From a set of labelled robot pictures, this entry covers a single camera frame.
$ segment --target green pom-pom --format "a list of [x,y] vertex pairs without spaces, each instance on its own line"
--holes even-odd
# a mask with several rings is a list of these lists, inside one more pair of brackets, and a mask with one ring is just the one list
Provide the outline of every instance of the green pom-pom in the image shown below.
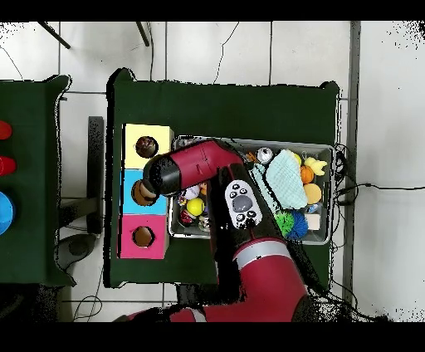
[[279,212],[278,214],[275,214],[275,220],[283,236],[288,234],[294,227],[294,217],[291,213]]

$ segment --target metal tray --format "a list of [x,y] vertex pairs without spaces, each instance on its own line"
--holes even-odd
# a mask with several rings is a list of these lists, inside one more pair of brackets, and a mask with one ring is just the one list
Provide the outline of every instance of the metal tray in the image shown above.
[[[289,143],[289,142],[276,142],[269,140],[253,140],[253,139],[229,139],[218,137],[204,137],[204,136],[185,136],[180,135],[174,139],[172,148],[174,150],[182,147],[182,142],[188,138],[194,141],[201,141],[208,138],[220,139],[223,142],[229,143],[238,152],[246,154],[248,151],[256,152],[261,147],[270,148],[274,155],[281,149],[289,149],[299,156],[306,155],[306,157],[313,157],[315,159],[324,160],[328,164],[324,167],[324,176],[315,176],[313,183],[317,184],[322,191],[321,202],[323,206],[318,212],[320,214],[320,229],[309,230],[303,237],[303,244],[306,245],[324,245],[330,240],[332,212],[333,212],[333,192],[335,189],[335,149],[330,145],[325,144],[302,144],[302,143]],[[169,202],[169,233],[174,237],[185,238],[204,238],[209,239],[209,233],[203,232],[194,223],[191,227],[183,227],[178,223],[178,212],[180,206],[177,203],[177,198],[173,197]]]

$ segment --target blue bowl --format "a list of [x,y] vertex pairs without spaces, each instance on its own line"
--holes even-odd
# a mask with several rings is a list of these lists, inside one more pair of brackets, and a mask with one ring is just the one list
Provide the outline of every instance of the blue bowl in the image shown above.
[[7,231],[14,216],[15,208],[12,200],[3,192],[0,192],[0,235]]

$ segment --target wooden block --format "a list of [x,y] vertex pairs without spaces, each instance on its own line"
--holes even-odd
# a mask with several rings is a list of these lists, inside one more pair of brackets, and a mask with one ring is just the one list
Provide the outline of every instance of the wooden block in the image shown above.
[[[149,227],[154,240],[149,247],[139,247],[134,243],[133,232],[138,227]],[[167,217],[164,215],[123,215],[119,258],[164,259],[169,246]]]
[[168,199],[159,196],[154,204],[143,207],[138,205],[131,197],[134,182],[143,178],[143,170],[125,169],[124,171],[124,202],[123,214],[135,215],[165,215],[168,211]]
[[168,126],[125,124],[125,168],[143,169],[149,159],[140,157],[135,145],[140,137],[152,137],[158,143],[158,153],[165,154],[171,150],[173,131]]

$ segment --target green tablecloth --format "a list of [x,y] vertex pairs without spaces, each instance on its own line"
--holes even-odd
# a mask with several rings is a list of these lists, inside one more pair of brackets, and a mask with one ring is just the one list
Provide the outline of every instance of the green tablecloth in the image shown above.
[[[339,88],[298,86],[214,86],[135,81],[127,69],[108,86],[106,152],[105,284],[122,281],[216,283],[209,242],[171,238],[163,260],[116,257],[120,199],[121,126],[168,125],[178,134],[330,144],[335,142]],[[330,245],[305,246],[323,286],[328,284]]]
[[45,82],[0,81],[0,120],[13,128],[0,155],[17,171],[0,177],[0,191],[15,203],[12,226],[0,236],[0,282],[72,285],[54,259],[58,224],[58,148],[55,108],[68,76]]

